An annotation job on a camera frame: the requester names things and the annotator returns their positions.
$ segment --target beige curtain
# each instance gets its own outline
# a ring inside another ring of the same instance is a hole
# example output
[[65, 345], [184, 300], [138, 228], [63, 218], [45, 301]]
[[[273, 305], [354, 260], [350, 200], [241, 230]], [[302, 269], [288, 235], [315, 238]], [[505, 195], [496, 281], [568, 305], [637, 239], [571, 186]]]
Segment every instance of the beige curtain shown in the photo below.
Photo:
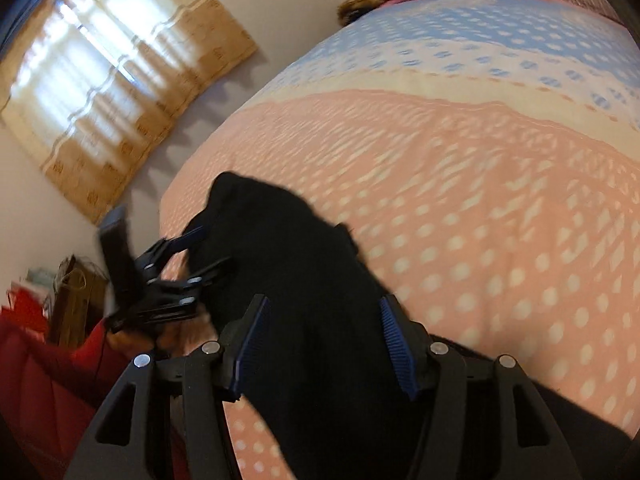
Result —
[[255, 50], [217, 0], [46, 0], [0, 63], [2, 120], [98, 223], [185, 108]]

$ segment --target black cable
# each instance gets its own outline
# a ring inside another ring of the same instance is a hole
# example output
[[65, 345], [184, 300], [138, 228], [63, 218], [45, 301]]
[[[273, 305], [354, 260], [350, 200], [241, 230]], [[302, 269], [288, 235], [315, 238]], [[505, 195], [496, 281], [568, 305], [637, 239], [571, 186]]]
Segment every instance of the black cable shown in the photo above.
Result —
[[98, 364], [95, 367], [94, 372], [94, 386], [98, 380], [98, 372], [100, 372], [100, 366], [102, 365], [102, 358], [104, 356], [104, 346], [107, 344], [107, 329], [104, 329], [104, 335], [102, 336], [102, 345], [100, 347], [100, 357], [98, 358]]

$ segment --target white wall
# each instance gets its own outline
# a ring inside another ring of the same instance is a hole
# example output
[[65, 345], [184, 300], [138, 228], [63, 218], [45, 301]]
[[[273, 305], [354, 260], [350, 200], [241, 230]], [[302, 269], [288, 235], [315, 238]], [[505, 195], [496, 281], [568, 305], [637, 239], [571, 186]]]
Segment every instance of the white wall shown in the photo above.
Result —
[[[160, 197], [184, 162], [265, 83], [338, 30], [335, 11], [344, 0], [221, 1], [260, 52], [191, 105], [125, 193], [136, 253], [158, 239]], [[0, 296], [28, 267], [56, 269], [72, 253], [100, 262], [94, 238], [94, 227], [0, 126]]]

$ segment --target pink polka dot bedspread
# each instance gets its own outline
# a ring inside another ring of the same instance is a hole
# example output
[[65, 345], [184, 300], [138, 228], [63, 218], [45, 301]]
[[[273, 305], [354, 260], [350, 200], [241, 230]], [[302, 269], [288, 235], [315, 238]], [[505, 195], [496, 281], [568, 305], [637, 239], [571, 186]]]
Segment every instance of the pink polka dot bedspread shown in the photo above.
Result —
[[[178, 235], [233, 170], [346, 222], [430, 332], [516, 356], [640, 427], [640, 52], [621, 26], [539, 0], [419, 0], [367, 15], [232, 115], [162, 200]], [[170, 264], [174, 276], [180, 261]], [[290, 473], [244, 400], [242, 474]]]

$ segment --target metal screw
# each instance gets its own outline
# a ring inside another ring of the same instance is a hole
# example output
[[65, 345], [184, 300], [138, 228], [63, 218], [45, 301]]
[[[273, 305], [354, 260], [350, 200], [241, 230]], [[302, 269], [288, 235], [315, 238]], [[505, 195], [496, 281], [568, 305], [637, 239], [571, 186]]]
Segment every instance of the metal screw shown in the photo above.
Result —
[[151, 362], [151, 357], [147, 354], [140, 354], [135, 359], [133, 359], [133, 364], [135, 364], [138, 368], [144, 368]]
[[436, 355], [444, 355], [449, 351], [449, 347], [441, 342], [433, 343], [430, 348]]
[[217, 341], [207, 341], [202, 345], [202, 351], [205, 354], [217, 354], [220, 352], [220, 343]]
[[498, 362], [505, 368], [515, 368], [516, 366], [516, 359], [514, 359], [510, 355], [501, 355], [500, 359], [498, 359]]

